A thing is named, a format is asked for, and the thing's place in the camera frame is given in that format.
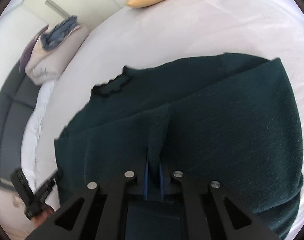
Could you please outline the left hand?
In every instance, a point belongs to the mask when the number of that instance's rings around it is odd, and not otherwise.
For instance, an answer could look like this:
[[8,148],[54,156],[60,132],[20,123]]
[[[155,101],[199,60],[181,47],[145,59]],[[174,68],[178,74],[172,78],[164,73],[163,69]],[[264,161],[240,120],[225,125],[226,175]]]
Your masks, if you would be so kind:
[[55,213],[54,209],[51,206],[46,206],[45,210],[42,211],[39,215],[32,217],[31,221],[33,222],[35,228],[39,227],[43,222],[45,222],[50,215]]

